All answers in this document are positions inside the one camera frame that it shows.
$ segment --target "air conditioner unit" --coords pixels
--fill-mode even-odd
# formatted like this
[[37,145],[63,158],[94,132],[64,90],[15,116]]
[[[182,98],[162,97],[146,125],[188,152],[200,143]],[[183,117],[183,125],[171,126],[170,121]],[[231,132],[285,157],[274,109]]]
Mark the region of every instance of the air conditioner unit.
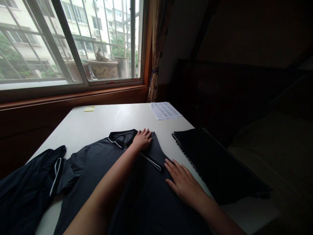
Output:
[[96,32],[96,36],[100,36],[99,29],[95,29],[95,32]]

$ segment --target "curtain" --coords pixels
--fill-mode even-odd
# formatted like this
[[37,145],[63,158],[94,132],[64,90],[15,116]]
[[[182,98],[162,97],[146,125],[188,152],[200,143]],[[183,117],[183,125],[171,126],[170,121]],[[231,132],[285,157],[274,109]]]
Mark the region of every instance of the curtain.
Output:
[[157,99],[159,61],[163,54],[165,39],[173,9],[174,0],[152,0],[152,73],[147,102],[155,102]]

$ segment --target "hand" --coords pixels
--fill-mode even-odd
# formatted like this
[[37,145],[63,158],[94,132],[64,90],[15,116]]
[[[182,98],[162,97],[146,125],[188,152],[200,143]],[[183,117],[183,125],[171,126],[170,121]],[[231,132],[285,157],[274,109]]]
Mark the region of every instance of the hand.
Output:
[[137,135],[135,136],[132,145],[142,151],[146,149],[149,144],[152,142],[152,138],[150,136],[152,132],[149,132],[149,129],[144,129],[143,131],[138,131]]
[[166,183],[180,199],[199,212],[201,207],[210,199],[209,196],[184,165],[180,166],[174,159],[173,162],[175,165],[167,159],[165,161],[164,165],[175,182],[166,179]]

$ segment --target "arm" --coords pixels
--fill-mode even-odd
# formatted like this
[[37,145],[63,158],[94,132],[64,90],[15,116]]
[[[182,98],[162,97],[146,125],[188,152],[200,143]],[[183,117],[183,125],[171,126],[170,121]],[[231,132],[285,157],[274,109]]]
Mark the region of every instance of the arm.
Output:
[[68,234],[106,234],[111,215],[131,173],[139,152],[152,141],[149,129],[138,131],[133,143],[114,163],[64,232]]
[[167,184],[187,205],[196,210],[218,235],[245,234],[219,205],[204,192],[185,166],[179,165],[174,159],[175,165],[167,159],[165,161],[164,165],[174,180],[172,182],[166,179]]

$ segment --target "paper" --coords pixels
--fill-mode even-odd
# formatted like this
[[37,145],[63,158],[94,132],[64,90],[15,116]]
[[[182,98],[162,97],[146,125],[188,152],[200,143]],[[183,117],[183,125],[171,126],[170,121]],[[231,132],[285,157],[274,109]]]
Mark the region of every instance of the paper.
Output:
[[90,107],[86,107],[84,112],[92,112],[95,110],[95,107],[94,106],[90,106]]
[[182,116],[168,102],[151,103],[150,108],[157,120],[176,119]]

